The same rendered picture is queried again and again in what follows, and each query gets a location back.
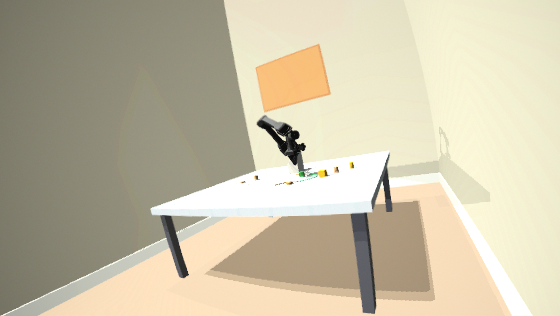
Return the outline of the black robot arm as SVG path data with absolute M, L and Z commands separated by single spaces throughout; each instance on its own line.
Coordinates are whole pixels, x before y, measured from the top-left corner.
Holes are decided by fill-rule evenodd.
M 265 129 L 269 133 L 269 135 L 277 142 L 278 148 L 284 156 L 285 156 L 285 151 L 288 150 L 286 142 L 297 140 L 300 137 L 300 133 L 297 130 L 292 130 L 291 125 L 281 121 L 277 122 L 269 118 L 265 114 L 261 116 L 256 122 L 258 127 Z M 282 140 L 280 136 L 273 130 L 273 128 L 276 130 L 276 132 L 279 135 L 285 137 L 286 141 Z M 297 150 L 305 151 L 305 148 L 306 145 L 304 143 L 297 144 L 296 142 L 294 144 L 295 151 Z

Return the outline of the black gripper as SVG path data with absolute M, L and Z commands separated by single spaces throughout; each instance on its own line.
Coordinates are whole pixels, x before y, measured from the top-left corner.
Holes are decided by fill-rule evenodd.
M 301 152 L 301 150 L 294 150 L 295 143 L 295 140 L 286 142 L 288 150 L 285 151 L 285 156 L 287 156 L 294 165 L 297 165 L 297 156 L 299 154 L 297 152 Z

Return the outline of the yellow wooden block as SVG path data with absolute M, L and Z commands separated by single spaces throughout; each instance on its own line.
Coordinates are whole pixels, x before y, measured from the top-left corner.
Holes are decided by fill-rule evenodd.
M 328 175 L 327 175 L 327 170 L 326 170 L 326 169 L 320 170 L 320 171 L 318 171 L 318 172 L 319 172 L 319 177 L 320 177 L 320 178 L 323 178 L 323 177 L 328 176 Z

